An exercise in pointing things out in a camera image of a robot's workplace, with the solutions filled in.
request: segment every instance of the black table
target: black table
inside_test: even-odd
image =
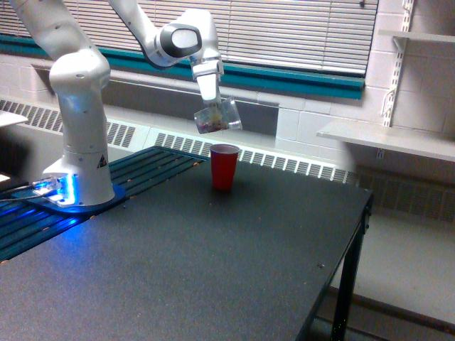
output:
[[[0,339],[304,338],[346,255],[342,340],[370,191],[241,163],[192,168],[0,266]]]

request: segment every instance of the table leg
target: table leg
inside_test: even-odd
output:
[[[333,318],[333,327],[331,341],[343,341],[348,324],[350,302],[352,301],[355,277],[357,275],[360,251],[362,249],[363,235],[367,228],[368,211],[366,210],[361,226],[354,237],[348,252],[344,257],[343,272],[341,274],[340,289],[336,301],[335,317]]]

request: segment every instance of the warning label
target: warning label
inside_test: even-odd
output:
[[[104,155],[101,155],[100,162],[98,162],[98,167],[97,168],[102,168],[107,165],[106,159]]]

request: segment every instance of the white shelf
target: white shelf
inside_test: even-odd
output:
[[[379,30],[381,36],[391,36],[394,39],[395,44],[403,51],[404,40],[419,40],[419,41],[430,41],[435,43],[455,43],[455,36],[442,36],[440,34],[429,34],[429,33],[417,33],[417,32],[403,32],[403,31],[389,31]]]
[[[11,112],[3,112],[0,110],[0,127],[11,126],[27,122],[27,118],[21,115],[12,114]]]
[[[455,162],[455,138],[436,133],[336,120],[318,131],[317,135],[362,146]]]

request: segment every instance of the clear plastic cup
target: clear plastic cup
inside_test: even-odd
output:
[[[194,121],[199,134],[213,133],[226,129],[241,129],[242,121],[235,100],[228,98],[225,101],[211,105],[194,114]]]

